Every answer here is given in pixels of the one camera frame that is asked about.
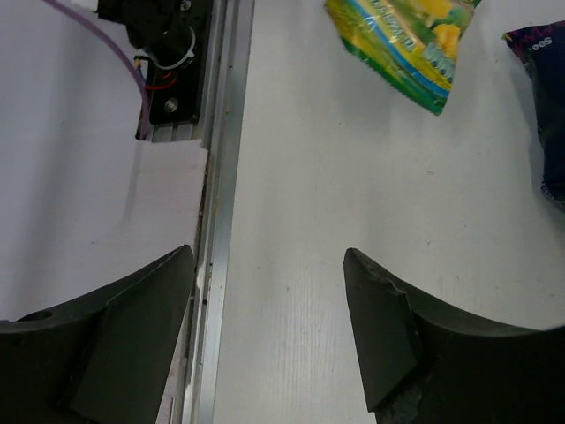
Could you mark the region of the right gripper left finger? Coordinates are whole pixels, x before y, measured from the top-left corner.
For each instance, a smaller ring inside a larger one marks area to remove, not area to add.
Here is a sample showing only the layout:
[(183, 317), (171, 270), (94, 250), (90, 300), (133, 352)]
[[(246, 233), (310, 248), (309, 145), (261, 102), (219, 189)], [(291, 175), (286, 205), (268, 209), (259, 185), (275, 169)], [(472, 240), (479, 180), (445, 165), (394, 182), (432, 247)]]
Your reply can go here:
[(1, 322), (3, 423), (154, 423), (194, 283), (181, 246), (60, 305)]

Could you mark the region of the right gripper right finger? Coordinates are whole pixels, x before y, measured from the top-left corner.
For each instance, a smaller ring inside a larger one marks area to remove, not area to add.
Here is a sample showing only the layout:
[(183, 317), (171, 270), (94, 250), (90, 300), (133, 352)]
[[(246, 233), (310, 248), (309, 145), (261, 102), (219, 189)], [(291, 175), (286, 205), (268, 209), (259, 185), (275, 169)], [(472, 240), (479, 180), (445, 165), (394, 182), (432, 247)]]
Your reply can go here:
[(466, 312), (356, 248), (343, 272), (365, 402), (379, 423), (563, 422), (563, 328)]

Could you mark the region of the green yellow candy bag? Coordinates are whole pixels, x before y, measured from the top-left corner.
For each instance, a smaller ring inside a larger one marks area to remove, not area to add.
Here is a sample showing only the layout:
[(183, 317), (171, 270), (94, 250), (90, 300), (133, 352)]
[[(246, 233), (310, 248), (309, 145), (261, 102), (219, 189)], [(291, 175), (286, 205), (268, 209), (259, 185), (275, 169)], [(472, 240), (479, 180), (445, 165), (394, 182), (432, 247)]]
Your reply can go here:
[(325, 2), (344, 47), (419, 106), (439, 116), (461, 38), (479, 1)]

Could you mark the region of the dark purple snack bag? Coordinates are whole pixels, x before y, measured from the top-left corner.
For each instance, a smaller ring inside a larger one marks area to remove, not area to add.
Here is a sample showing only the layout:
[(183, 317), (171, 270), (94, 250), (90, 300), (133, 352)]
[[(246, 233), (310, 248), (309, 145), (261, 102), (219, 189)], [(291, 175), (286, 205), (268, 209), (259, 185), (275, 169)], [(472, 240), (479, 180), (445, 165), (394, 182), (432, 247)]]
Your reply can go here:
[(528, 26), (502, 36), (532, 84), (543, 148), (542, 192), (564, 206), (564, 22)]

